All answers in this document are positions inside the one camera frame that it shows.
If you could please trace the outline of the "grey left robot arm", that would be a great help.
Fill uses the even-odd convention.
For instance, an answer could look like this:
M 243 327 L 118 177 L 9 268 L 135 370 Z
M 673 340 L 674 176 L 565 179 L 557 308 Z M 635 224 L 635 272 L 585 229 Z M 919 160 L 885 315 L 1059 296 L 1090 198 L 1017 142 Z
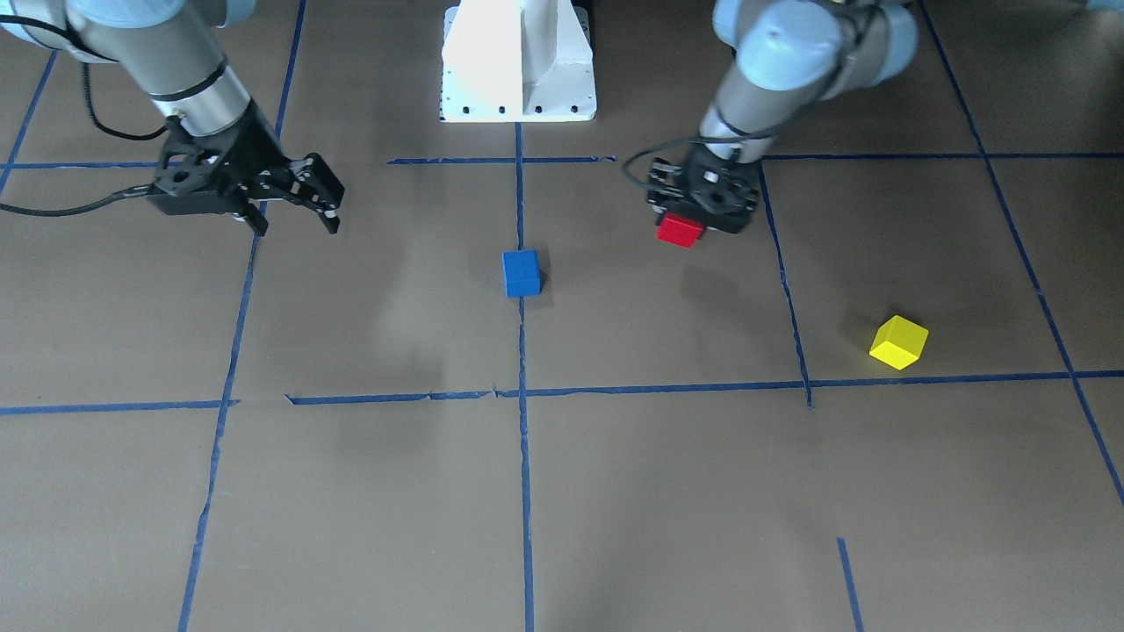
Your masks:
M 653 159 L 642 182 L 658 240 L 685 249 L 747 227 L 779 132 L 814 103 L 899 75 L 919 46 L 903 1 L 718 1 L 713 29 L 731 66 L 683 161 Z

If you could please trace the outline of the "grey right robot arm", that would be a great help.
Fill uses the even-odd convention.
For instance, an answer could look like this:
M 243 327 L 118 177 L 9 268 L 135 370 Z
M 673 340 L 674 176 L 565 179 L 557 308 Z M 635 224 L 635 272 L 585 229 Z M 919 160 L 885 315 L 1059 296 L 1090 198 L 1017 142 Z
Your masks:
M 60 219 L 146 198 L 169 216 L 225 213 L 268 232 L 261 205 L 301 205 L 339 229 L 344 184 L 319 154 L 285 156 L 214 29 L 253 13 L 253 1 L 4 1 L 18 39 L 64 51 L 85 67 L 120 65 L 163 115 L 164 144 L 151 183 L 60 211 L 6 205 L 6 213 Z

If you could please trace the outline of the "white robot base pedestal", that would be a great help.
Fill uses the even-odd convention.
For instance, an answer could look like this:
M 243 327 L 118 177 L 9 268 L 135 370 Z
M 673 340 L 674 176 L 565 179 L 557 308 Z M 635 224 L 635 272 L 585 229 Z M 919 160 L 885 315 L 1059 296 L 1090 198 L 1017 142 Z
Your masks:
M 593 120 L 590 1 L 460 1 L 444 13 L 439 119 Z

